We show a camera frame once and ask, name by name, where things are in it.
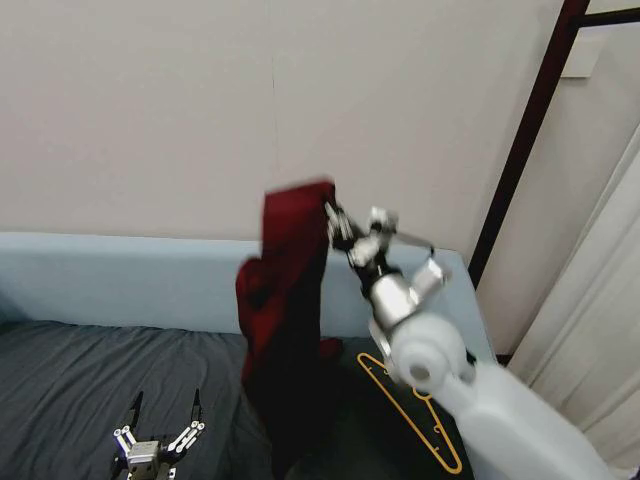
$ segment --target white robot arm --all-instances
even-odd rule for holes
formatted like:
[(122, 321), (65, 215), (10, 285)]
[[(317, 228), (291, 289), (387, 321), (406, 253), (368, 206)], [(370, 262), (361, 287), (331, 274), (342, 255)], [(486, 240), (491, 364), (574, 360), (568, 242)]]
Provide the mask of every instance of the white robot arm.
[(361, 280), (373, 309), (369, 330), (396, 382), (430, 393), (465, 442), (512, 480), (613, 478), (577, 428), (509, 371), (469, 361), (457, 328), (420, 308), (447, 278), (433, 248), (409, 282), (386, 263), (396, 216), (373, 209), (364, 234), (338, 205), (325, 206), (329, 238)]

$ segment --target white wall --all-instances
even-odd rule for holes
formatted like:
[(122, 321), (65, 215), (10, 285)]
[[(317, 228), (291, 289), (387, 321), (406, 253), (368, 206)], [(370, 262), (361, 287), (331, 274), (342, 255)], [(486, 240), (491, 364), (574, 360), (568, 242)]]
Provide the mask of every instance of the white wall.
[(558, 86), (478, 288), (498, 352), (526, 332), (640, 122), (639, 58), (640, 25), (614, 27), (593, 76)]
[(0, 229), (247, 238), (326, 173), (469, 258), (559, 0), (0, 3)]

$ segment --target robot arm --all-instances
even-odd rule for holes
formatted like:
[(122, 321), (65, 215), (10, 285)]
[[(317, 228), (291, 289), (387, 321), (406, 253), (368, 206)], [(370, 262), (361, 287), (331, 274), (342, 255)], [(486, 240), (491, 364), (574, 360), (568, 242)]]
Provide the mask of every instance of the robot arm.
[(512, 480), (613, 478), (577, 428), (509, 371), (469, 361), (457, 328), (421, 309), (447, 278), (433, 248), (409, 282), (386, 261), (396, 216), (374, 209), (365, 234), (338, 205), (325, 207), (332, 246), (360, 278), (373, 310), (369, 330), (394, 381), (430, 393), (465, 442)]
[(133, 430), (138, 422), (141, 404), (142, 392), (133, 402), (124, 425), (113, 432), (118, 451), (113, 459), (111, 478), (117, 478), (126, 469), (127, 480), (173, 480), (176, 478), (175, 464), (184, 458), (205, 429), (200, 391), (196, 389), (194, 395), (189, 426), (168, 445), (161, 440), (138, 441), (135, 438)]

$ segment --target orange hanger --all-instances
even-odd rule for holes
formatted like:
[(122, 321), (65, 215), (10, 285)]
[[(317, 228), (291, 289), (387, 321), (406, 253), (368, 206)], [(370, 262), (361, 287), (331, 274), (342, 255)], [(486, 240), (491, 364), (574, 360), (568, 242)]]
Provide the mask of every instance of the orange hanger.
[(413, 422), (413, 420), (411, 420), (409, 415), (407, 415), (407, 413), (403, 410), (403, 408), (396, 401), (396, 399), (393, 398), (393, 395), (391, 395), (391, 393), (389, 393), (389, 391), (382, 384), (382, 382), (380, 382), (380, 380), (378, 380), (376, 378), (376, 376), (371, 372), (372, 367), (367, 366), (363, 359), (366, 358), (367, 360), (372, 361), (373, 363), (375, 363), (376, 365), (378, 365), (380, 368), (383, 369), (385, 375), (388, 375), (387, 369), (385, 368), (384, 364), (382, 362), (380, 362), (379, 360), (377, 360), (376, 358), (374, 358), (371, 355), (369, 355), (368, 353), (365, 353), (365, 352), (359, 353), (356, 358), (358, 359), (358, 363), (360, 364), (360, 366), (369, 374), (369, 376), (373, 379), (373, 381), (376, 383), (376, 385), (378, 385), (380, 390), (382, 390), (382, 392), (387, 396), (387, 398), (393, 404), (393, 406), (396, 407), (396, 410), (398, 410), (398, 412), (400, 412), (400, 415), (402, 415), (402, 417), (406, 420), (406, 422), (413, 429), (413, 431), (416, 432), (416, 435), (418, 435), (418, 438), (422, 441), (422, 443), (424, 443), (424, 445), (429, 449), (429, 451), (433, 454), (433, 456), (436, 457), (436, 459), (440, 462), (442, 467), (447, 472), (449, 472), (449, 473), (451, 473), (453, 475), (458, 475), (462, 471), (462, 462), (460, 461), (460, 457), (458, 456), (458, 452), (456, 451), (456, 449), (454, 448), (453, 444), (451, 443), (451, 440), (449, 439), (449, 435), (447, 435), (447, 432), (445, 431), (444, 427), (442, 426), (442, 422), (440, 421), (440, 418), (438, 418), (438, 415), (436, 414), (436, 411), (434, 410), (433, 405), (431, 404), (431, 395), (421, 395), (415, 388), (413, 389), (413, 395), (417, 399), (419, 399), (419, 400), (421, 400), (421, 401), (423, 401), (424, 403), (427, 404), (427, 407), (429, 408), (429, 411), (431, 412), (431, 416), (433, 417), (433, 420), (436, 423), (434, 425), (434, 427), (433, 427), (433, 431), (438, 433), (438, 434), (440, 434), (440, 435), (442, 435), (442, 438), (444, 438), (444, 441), (446, 442), (447, 446), (449, 447), (449, 450), (451, 451), (451, 454), (453, 455), (453, 458), (455, 460), (455, 466), (453, 466), (453, 467), (448, 465), (447, 462), (440, 455), (440, 453), (439, 453), (440, 447), (434, 447), (433, 445), (431, 445), (429, 440), (427, 440), (427, 438), (420, 431), (418, 426)]

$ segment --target bed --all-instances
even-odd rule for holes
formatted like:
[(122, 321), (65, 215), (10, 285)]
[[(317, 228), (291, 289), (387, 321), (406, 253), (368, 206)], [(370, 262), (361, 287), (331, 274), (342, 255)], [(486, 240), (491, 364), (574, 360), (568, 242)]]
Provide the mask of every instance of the bed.
[[(257, 251), (256, 242), (0, 234), (0, 478), (109, 478), (111, 432), (137, 393), (137, 435), (147, 437), (179, 433), (196, 388), (207, 430), (178, 479), (272, 478), (269, 442), (240, 385), (233, 291), (238, 266)], [(450, 317), (476, 356), (492, 358), (460, 256), (437, 255), (454, 276), (427, 308)], [(406, 246), (390, 256), (407, 273), (423, 258)], [(376, 355), (367, 308), (344, 259), (331, 255), (321, 324), (345, 339), (332, 373), (343, 393), (330, 434), (288, 478), (447, 478), (415, 433), (392, 421), (399, 416), (380, 414), (389, 403), (357, 362)], [(435, 408), (460, 445), (457, 478), (472, 478), (453, 423)], [(469, 459), (476, 478), (493, 478)]]

